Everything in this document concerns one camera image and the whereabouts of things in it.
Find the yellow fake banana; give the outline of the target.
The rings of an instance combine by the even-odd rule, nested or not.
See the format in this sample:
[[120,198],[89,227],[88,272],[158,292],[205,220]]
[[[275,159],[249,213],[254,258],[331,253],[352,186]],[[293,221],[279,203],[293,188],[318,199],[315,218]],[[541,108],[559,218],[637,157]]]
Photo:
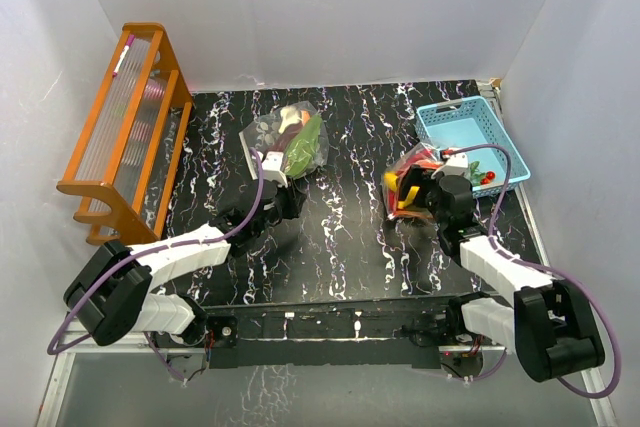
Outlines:
[[406,173],[394,171],[384,173],[383,187],[385,205],[390,213],[408,210],[420,190]]

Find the fake cherry tomato vine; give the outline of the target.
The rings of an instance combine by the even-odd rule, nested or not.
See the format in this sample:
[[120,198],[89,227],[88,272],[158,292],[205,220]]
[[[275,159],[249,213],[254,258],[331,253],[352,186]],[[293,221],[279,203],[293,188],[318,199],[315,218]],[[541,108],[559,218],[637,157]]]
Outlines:
[[473,186],[487,185],[496,179],[494,171],[481,169],[479,161],[473,161],[469,166],[469,179]]

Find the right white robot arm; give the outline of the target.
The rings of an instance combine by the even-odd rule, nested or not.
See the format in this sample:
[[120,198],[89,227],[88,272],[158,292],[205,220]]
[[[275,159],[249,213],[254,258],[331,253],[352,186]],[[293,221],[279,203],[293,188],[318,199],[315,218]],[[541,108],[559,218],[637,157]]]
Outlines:
[[586,295],[575,283],[525,266],[494,246],[475,219],[469,180],[412,167],[398,193],[433,216],[441,250],[502,299],[496,302],[479,292],[450,300],[445,328],[453,341],[466,344],[483,335],[514,353],[536,382],[604,363],[605,350]]

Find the clear zip bag red slider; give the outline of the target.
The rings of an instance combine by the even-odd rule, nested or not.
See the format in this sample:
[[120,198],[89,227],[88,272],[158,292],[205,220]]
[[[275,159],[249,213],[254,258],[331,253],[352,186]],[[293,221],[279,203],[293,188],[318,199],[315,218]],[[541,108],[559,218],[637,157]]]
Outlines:
[[443,165],[438,150],[420,142],[404,153],[382,175],[382,197],[388,220],[429,219],[428,192],[432,175]]

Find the light blue plastic basket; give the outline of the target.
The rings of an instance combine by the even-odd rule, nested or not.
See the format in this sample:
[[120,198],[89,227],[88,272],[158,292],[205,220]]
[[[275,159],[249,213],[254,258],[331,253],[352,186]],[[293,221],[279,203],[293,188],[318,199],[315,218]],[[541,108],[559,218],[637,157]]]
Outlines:
[[415,131],[420,141],[440,149],[485,146],[467,154],[469,165],[479,161],[482,170],[495,172],[496,179],[487,185],[473,186],[476,198],[497,195],[505,180],[512,190],[531,177],[502,122],[482,96],[417,108]]

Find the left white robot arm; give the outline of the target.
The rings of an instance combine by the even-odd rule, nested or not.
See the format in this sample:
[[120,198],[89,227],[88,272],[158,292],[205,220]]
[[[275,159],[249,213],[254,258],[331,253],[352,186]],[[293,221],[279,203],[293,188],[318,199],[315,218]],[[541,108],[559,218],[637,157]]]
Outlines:
[[165,333],[197,345],[206,334],[206,313],[189,296],[159,288],[243,255],[268,228],[298,218],[305,200],[294,184],[253,181],[235,203],[190,232],[132,246],[107,241],[66,289],[66,319],[78,320],[99,346],[131,332]]

